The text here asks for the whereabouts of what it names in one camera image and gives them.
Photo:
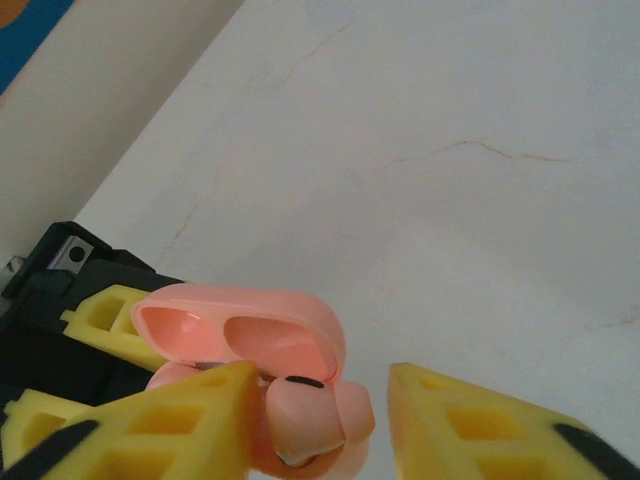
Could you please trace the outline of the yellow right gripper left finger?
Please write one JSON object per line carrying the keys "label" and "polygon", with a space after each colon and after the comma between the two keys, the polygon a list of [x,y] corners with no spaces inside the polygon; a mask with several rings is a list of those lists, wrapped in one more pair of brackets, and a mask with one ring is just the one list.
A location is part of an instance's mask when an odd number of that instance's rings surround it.
{"label": "yellow right gripper left finger", "polygon": [[248,480],[257,369],[236,361],[91,407],[0,480]]}

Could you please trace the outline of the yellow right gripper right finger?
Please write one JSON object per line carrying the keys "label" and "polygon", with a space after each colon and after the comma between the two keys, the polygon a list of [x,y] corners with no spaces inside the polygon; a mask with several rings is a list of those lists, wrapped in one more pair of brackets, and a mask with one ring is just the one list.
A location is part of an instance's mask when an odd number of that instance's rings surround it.
{"label": "yellow right gripper right finger", "polygon": [[411,363],[389,368],[396,480],[640,480],[584,423]]}

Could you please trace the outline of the wireless earbud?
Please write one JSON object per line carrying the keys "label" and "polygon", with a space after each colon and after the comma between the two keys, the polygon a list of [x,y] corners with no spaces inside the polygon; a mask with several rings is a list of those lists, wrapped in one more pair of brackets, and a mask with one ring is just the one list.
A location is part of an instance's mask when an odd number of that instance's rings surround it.
{"label": "wireless earbud", "polygon": [[277,378],[266,390],[265,412],[275,453],[288,466],[302,466],[346,441],[333,390],[318,380]]}

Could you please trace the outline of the earbuds charging case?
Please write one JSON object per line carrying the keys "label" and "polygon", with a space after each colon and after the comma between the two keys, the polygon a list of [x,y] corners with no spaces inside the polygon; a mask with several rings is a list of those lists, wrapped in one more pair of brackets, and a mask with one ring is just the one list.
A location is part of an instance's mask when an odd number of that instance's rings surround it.
{"label": "earbuds charging case", "polygon": [[[341,323],[320,298],[293,290],[179,283],[162,287],[131,309],[134,328],[166,363],[150,389],[235,361],[254,363],[256,403],[252,462],[283,480],[355,480],[376,422],[368,390],[341,375],[346,341]],[[277,378],[303,376],[328,385],[346,441],[302,466],[275,453],[266,421],[266,390]]]}

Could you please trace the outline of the blue floral wall panel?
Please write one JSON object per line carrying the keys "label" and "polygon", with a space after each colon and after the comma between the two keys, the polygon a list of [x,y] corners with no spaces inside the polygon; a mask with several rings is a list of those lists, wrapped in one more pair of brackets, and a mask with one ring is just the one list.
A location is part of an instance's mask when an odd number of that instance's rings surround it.
{"label": "blue floral wall panel", "polygon": [[75,0],[0,0],[0,97]]}

